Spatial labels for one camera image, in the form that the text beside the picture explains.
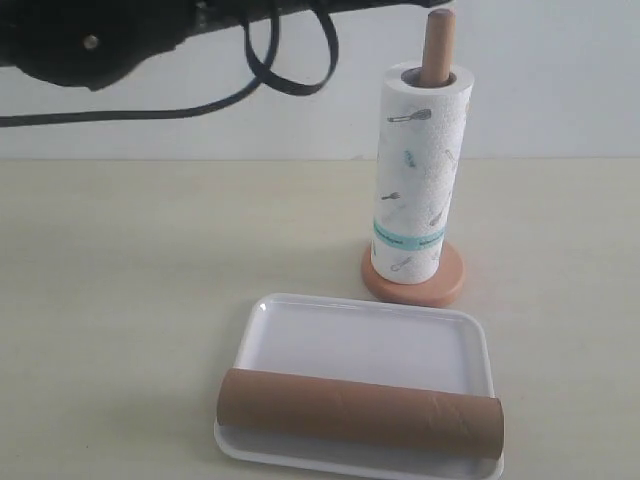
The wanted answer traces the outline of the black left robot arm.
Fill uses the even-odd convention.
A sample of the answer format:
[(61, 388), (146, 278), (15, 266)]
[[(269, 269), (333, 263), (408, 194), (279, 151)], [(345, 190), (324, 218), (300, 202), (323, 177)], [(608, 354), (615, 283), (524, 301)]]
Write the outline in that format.
[(333, 14), (384, 1), (4, 1), (1, 64), (63, 87), (104, 89), (187, 38), (313, 8)]

